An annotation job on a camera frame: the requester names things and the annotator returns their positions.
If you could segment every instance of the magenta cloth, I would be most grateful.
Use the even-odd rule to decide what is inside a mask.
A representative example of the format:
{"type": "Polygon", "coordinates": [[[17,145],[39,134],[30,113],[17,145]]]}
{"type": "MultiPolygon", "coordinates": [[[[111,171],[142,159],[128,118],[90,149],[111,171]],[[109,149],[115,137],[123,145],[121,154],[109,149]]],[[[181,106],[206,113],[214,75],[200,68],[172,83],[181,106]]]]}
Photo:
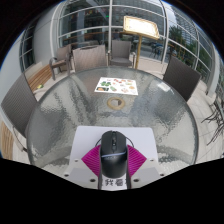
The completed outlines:
{"type": "Polygon", "coordinates": [[[85,156],[82,157],[82,161],[89,167],[93,173],[99,177],[100,174],[100,145],[91,149],[85,156]]]}
{"type": "Polygon", "coordinates": [[[137,149],[128,146],[128,171],[129,176],[132,177],[134,173],[142,166],[147,160],[137,149]]]}

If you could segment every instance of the wall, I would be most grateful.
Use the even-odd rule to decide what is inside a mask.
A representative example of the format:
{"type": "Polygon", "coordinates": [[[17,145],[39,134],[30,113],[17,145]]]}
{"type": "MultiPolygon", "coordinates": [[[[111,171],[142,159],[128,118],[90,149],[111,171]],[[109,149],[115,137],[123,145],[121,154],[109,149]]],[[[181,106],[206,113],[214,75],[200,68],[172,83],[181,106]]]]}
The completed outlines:
{"type": "Polygon", "coordinates": [[[61,6],[55,5],[40,17],[34,32],[33,49],[36,63],[43,66],[56,56],[57,51],[57,23],[61,6]]]}

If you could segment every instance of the small object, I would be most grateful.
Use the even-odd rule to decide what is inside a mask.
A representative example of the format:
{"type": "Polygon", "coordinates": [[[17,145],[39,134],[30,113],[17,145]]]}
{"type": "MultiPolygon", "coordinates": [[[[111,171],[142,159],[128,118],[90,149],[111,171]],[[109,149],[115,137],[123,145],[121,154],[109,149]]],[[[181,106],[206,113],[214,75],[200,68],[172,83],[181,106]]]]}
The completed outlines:
{"type": "Polygon", "coordinates": [[[108,91],[109,88],[98,87],[96,90],[104,92],[104,91],[108,91]]]}
{"type": "Polygon", "coordinates": [[[113,86],[111,86],[110,89],[114,92],[117,91],[117,89],[115,89],[113,86]]]}
{"type": "Polygon", "coordinates": [[[127,90],[126,88],[121,89],[121,91],[122,91],[123,93],[127,93],[127,92],[128,92],[128,90],[127,90]]]}
{"type": "Polygon", "coordinates": [[[101,86],[105,86],[106,82],[104,81],[104,82],[101,82],[100,84],[101,84],[101,86]]]}
{"type": "Polygon", "coordinates": [[[37,86],[37,89],[41,89],[43,87],[44,87],[44,85],[40,84],[39,86],[37,86]]]}

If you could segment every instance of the cable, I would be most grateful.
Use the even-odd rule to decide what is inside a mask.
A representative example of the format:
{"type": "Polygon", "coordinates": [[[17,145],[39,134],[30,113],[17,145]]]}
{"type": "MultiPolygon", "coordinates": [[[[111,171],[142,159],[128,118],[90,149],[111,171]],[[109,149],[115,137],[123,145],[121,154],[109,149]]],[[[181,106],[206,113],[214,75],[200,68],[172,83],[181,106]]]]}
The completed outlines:
{"type": "MultiPolygon", "coordinates": [[[[100,139],[100,140],[101,140],[101,139],[100,139]]],[[[100,141],[100,140],[99,140],[99,141],[100,141]]],[[[99,143],[99,141],[96,143],[95,147],[97,146],[97,144],[99,143]]]]}
{"type": "Polygon", "coordinates": [[[132,144],[132,147],[134,148],[134,144],[133,144],[133,142],[131,141],[131,139],[129,139],[128,137],[126,137],[130,142],[131,142],[131,144],[132,144]]]}

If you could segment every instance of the colorful card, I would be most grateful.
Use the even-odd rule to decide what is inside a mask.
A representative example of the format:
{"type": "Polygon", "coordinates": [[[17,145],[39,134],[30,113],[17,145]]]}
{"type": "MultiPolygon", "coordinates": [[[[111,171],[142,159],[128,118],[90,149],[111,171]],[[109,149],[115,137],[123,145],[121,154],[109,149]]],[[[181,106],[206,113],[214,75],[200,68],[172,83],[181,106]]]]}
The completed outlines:
{"type": "Polygon", "coordinates": [[[101,77],[95,92],[138,95],[135,80],[101,77]]]}

